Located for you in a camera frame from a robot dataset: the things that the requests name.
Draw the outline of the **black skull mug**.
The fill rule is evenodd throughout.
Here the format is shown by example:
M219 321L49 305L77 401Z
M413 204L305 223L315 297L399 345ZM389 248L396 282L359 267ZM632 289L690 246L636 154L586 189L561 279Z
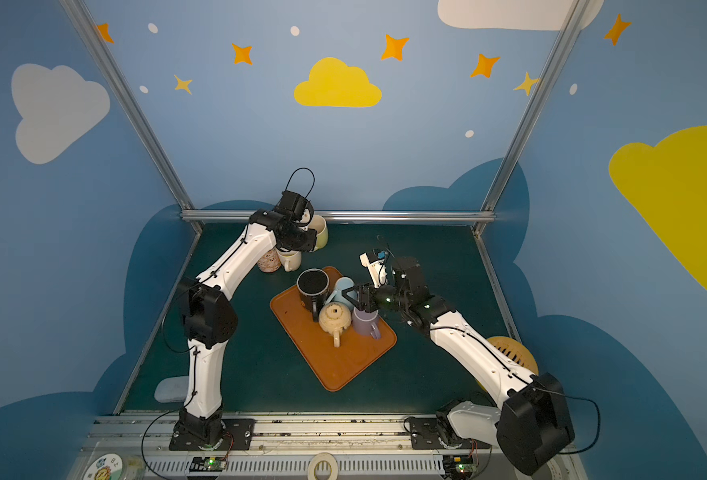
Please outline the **black skull mug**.
M318 323L329 297L329 275L323 269L307 269L300 274L296 285L303 306L311 313L313 322Z

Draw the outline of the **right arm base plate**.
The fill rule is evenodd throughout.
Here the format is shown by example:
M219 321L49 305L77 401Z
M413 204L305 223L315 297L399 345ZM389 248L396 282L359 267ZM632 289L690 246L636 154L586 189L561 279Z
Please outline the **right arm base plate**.
M491 445L479 440L461 439L449 423L435 417L409 416L403 420L413 450L476 450L489 449Z

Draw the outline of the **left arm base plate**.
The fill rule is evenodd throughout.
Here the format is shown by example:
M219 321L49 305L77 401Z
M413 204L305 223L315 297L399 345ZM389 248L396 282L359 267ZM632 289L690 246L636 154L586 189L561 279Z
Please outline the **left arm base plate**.
M173 430L171 451L241 451L251 447L256 420L253 418L191 417L179 420Z

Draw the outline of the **light blue mug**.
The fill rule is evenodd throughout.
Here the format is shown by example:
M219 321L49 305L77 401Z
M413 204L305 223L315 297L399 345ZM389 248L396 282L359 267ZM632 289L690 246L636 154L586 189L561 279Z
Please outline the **light blue mug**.
M349 277L342 277L337 280L334 290L326 300L325 304L329 305L331 303L339 303L342 304L343 306L346 306L350 311L352 311L355 308L355 305L347 300L344 296L344 291L354 287L355 282L352 278Z

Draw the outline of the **pink ghost mug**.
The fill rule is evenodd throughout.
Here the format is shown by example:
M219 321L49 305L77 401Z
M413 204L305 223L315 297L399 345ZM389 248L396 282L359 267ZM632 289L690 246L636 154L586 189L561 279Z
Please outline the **pink ghost mug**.
M283 267L281 256L276 248L272 248L258 260L261 272L274 273Z

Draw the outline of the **cream white mug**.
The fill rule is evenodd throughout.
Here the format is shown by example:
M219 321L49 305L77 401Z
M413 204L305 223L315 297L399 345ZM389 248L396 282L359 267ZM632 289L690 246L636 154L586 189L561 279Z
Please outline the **cream white mug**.
M279 251L281 264L285 272L297 271L302 266L303 254L299 251Z

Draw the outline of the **orange plastic tray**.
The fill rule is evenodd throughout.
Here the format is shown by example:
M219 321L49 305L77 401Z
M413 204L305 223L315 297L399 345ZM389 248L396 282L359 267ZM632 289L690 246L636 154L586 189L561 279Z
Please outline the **orange plastic tray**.
M330 296L342 274L331 266L323 270L330 278ZM319 382L331 392L344 388L397 344L395 331L381 319L381 339L361 336L351 324L341 337L341 347L335 348L333 337L303 306L297 285L274 297L270 306Z

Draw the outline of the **light green mug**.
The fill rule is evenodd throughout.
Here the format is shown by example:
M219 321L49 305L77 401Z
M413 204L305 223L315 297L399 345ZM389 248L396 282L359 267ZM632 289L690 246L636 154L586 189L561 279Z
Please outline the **light green mug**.
M316 244L314 251L325 248L329 242L329 229L325 218L319 214L315 214L307 226L308 231L316 232Z

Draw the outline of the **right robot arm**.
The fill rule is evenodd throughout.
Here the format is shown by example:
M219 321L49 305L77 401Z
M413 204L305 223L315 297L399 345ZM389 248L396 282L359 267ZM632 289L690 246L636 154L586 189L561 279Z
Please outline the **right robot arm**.
M371 279L346 289L345 298L367 313L399 313L403 322L451 354L495 402L491 407L471 401L453 406L445 414L451 433L499 447L525 475L535 474L575 440L561 382L517 364L475 331L455 306L429 291L417 259L375 250L359 260Z

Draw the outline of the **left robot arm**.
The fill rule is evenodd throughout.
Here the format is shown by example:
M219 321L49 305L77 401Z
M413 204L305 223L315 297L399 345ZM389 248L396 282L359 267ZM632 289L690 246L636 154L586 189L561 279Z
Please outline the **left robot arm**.
M270 210L253 213L224 254L195 279L181 281L180 312L190 358L189 386L173 429L173 451L219 450L222 422L222 370L228 342L239 319L231 300L237 288L274 249L311 252L317 232L309 228L315 210L310 200L286 190Z

